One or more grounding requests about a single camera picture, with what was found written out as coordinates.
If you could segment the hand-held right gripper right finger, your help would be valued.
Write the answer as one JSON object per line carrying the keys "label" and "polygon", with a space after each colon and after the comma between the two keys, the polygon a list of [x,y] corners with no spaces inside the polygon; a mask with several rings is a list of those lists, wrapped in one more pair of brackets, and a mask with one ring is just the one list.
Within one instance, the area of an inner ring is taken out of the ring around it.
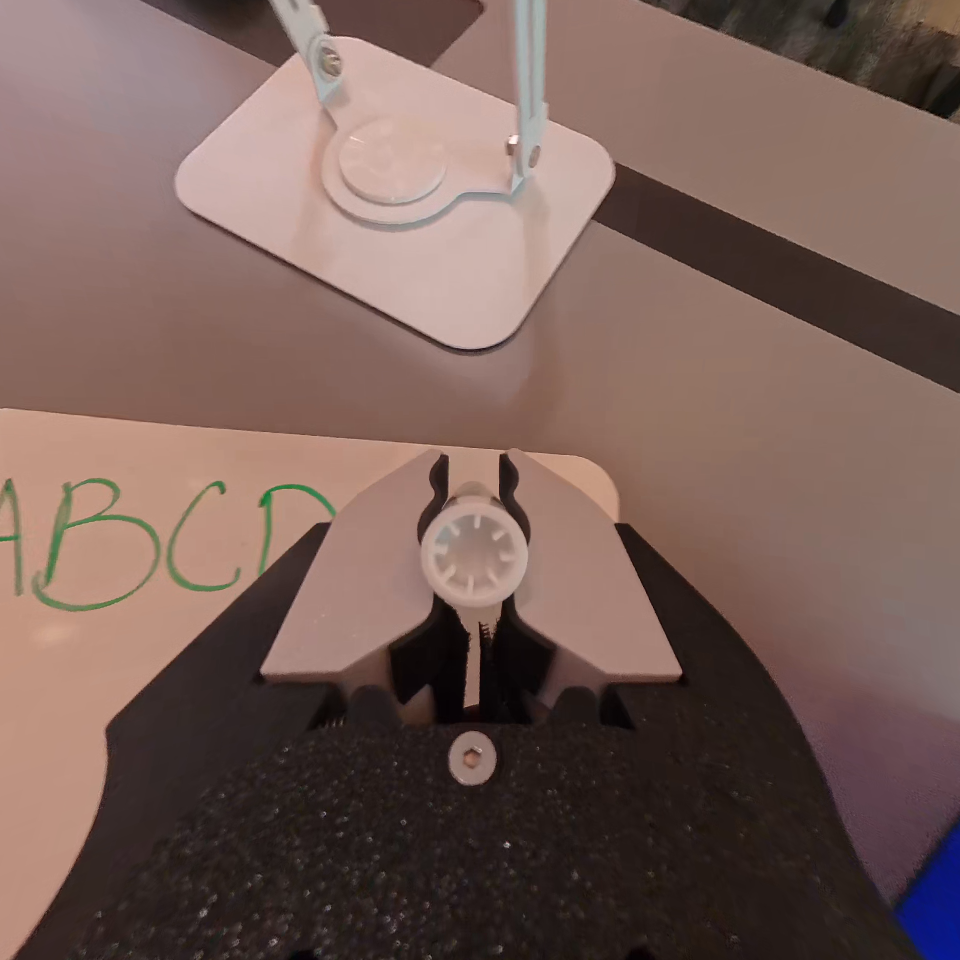
{"label": "hand-held right gripper right finger", "polygon": [[573,688],[678,682],[678,657],[606,510],[520,450],[500,457],[500,494],[529,533],[526,572],[490,644],[506,694],[554,706]]}

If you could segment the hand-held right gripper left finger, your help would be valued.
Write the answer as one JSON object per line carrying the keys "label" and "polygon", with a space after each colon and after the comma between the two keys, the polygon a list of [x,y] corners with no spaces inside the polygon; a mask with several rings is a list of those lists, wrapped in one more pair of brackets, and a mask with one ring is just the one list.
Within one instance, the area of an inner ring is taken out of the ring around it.
{"label": "hand-held right gripper left finger", "polygon": [[266,682],[329,683],[345,698],[373,686],[403,706],[428,687],[435,709],[464,707],[470,633],[436,599],[420,550],[422,518],[449,484],[449,456],[427,450],[337,513],[263,661]]}

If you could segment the green whiteboard marker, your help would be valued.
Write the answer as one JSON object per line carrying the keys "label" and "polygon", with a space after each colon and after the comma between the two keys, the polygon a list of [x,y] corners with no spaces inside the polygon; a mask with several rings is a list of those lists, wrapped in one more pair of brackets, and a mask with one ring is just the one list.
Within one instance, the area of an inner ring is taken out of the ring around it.
{"label": "green whiteboard marker", "polygon": [[419,541],[422,573],[456,609],[497,606],[521,586],[529,562],[521,523],[483,484],[459,486]]}

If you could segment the white whiteboard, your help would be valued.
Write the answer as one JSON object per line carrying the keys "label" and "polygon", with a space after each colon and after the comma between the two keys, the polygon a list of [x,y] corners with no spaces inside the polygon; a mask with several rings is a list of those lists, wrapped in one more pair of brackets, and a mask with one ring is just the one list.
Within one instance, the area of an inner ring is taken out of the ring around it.
{"label": "white whiteboard", "polygon": [[99,806],[109,721],[284,551],[433,447],[3,409],[2,958]]}

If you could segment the blue plastic bin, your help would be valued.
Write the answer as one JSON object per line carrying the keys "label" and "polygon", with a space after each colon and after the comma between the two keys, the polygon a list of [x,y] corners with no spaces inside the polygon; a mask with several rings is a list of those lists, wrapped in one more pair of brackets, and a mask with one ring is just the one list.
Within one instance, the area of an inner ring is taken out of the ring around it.
{"label": "blue plastic bin", "polygon": [[894,909],[922,958],[959,958],[958,863],[928,865]]}

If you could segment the white table sign stand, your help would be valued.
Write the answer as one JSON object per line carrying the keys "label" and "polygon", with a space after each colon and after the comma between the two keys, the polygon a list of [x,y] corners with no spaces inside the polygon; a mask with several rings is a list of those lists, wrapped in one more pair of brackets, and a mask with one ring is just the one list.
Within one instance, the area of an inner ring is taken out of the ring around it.
{"label": "white table sign stand", "polygon": [[546,2],[512,2],[513,105],[271,2],[295,49],[178,167],[187,210],[440,345],[509,339],[615,180],[548,119]]}

